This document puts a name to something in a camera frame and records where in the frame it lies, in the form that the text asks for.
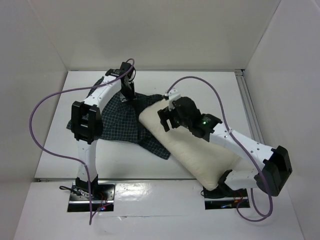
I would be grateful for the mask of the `aluminium rail right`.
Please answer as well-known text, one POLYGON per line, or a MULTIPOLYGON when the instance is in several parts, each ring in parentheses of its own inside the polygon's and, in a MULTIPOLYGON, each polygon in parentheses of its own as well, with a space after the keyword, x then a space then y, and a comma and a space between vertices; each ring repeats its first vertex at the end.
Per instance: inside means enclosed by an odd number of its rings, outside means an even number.
POLYGON ((244 106, 251 137, 260 143, 264 143, 262 132, 258 123, 254 105, 244 77, 244 70, 236 69, 235 78, 239 87, 242 103, 244 106))

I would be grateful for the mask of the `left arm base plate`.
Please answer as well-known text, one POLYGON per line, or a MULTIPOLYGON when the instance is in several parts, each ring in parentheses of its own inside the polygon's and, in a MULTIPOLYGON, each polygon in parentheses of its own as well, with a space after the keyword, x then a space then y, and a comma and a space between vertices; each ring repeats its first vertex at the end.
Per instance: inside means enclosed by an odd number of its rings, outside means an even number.
MULTIPOLYGON (((67 206, 68 213, 82 213, 90 211, 89 193, 76 187, 72 182, 71 187, 66 187, 69 191, 67 206)), ((92 212, 99 209, 99 212, 113 212, 116 185, 114 183, 98 182, 97 190, 92 198, 92 212)))

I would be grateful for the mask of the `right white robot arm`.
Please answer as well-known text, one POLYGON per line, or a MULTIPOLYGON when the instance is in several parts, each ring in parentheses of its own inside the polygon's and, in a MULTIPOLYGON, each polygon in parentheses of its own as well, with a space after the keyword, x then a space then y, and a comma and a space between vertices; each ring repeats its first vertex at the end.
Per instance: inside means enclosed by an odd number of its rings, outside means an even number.
POLYGON ((223 147, 242 159, 252 162, 256 172, 226 170, 218 180, 218 190, 230 196, 242 188, 259 188, 277 197, 292 173, 288 150, 259 143, 227 126, 216 116, 201 113, 195 102, 186 96, 164 96, 167 106, 157 114, 165 132, 186 129, 192 140, 223 147))

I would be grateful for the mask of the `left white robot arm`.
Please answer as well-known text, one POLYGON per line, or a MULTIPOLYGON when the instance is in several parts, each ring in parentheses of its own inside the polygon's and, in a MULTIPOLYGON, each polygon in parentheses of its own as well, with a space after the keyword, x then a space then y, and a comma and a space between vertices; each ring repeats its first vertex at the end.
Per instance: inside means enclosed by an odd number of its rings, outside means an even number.
POLYGON ((75 186, 88 200, 99 193, 96 169, 96 149, 98 139, 103 134, 102 110, 119 94, 121 102, 135 100, 134 78, 136 70, 130 63, 132 58, 123 62, 119 69, 109 69, 102 77, 101 87, 89 94, 83 101, 75 101, 71 106, 71 132, 78 148, 82 164, 78 168, 75 186))

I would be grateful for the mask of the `dark plaid pillowcase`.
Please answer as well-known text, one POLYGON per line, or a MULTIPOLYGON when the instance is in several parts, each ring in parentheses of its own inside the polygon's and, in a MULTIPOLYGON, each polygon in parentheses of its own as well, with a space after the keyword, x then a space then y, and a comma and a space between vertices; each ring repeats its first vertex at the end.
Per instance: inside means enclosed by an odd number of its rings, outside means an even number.
POLYGON ((118 87, 113 87, 111 91, 114 95, 110 94, 107 97, 102 93, 103 90, 103 87, 93 87, 84 99, 85 104, 95 104, 100 110, 103 130, 99 138, 136 144, 155 156, 167 160, 171 153, 139 121, 139 115, 146 108, 163 100, 163 96, 136 92, 135 99, 121 101, 122 95, 118 87))

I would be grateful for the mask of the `cream pillow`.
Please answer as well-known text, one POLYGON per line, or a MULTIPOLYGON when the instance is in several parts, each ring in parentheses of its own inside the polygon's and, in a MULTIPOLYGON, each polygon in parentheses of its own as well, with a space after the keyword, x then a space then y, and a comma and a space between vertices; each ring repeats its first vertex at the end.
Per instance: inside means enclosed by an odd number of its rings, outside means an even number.
POLYGON ((209 143, 180 126, 165 132, 158 111, 166 101, 158 101, 145 108, 138 119, 140 123, 209 191, 218 186, 223 173, 241 158, 234 152, 209 143))

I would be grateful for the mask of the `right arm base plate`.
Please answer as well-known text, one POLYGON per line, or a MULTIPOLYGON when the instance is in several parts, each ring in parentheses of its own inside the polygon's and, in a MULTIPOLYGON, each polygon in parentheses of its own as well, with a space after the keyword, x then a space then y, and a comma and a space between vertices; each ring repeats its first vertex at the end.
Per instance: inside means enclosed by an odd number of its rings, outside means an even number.
POLYGON ((200 195, 204 197, 206 210, 236 209, 238 203, 240 203, 239 208, 250 208, 250 201, 246 189, 231 190, 223 193, 218 188, 212 191, 203 188, 200 195))

